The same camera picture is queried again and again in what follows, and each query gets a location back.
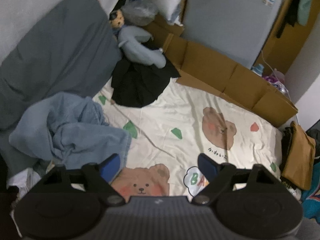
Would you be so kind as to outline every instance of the teal fabric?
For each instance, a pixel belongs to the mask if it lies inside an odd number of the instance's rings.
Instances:
[[[304,217],[320,223],[320,163],[313,166],[311,188],[302,192],[301,200]]]
[[[303,25],[303,26],[307,25],[309,14],[310,14],[311,2],[312,0],[300,0],[299,2],[298,23],[300,25]]]

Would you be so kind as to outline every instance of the brown bag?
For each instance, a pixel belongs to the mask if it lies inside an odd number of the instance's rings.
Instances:
[[[295,122],[291,123],[291,127],[293,128],[292,144],[282,177],[285,177],[301,189],[309,190],[316,153],[316,142],[306,135],[302,127]]]

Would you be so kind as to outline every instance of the green leaf print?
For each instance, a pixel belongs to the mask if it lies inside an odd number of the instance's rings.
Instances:
[[[101,102],[103,105],[105,105],[105,103],[106,103],[106,97],[105,97],[105,96],[99,96],[98,98],[99,98],[100,102]]]
[[[127,130],[131,134],[132,138],[136,139],[138,137],[137,129],[131,121],[127,122],[123,129]]]
[[[277,171],[277,166],[274,163],[270,164],[270,168],[272,169],[273,172]]]
[[[180,140],[182,139],[182,133],[181,133],[181,130],[180,130],[180,129],[174,128],[174,129],[171,130],[171,132],[172,132],[175,136],[177,136]]]

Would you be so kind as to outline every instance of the speech bubble print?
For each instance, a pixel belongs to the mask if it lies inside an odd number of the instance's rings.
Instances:
[[[193,197],[209,184],[197,166],[193,166],[187,170],[183,183],[188,188],[189,194]]]

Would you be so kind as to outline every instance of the white wall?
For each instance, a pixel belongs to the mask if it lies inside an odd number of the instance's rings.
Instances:
[[[285,85],[298,108],[299,124],[309,129],[320,119],[320,14],[285,75]]]

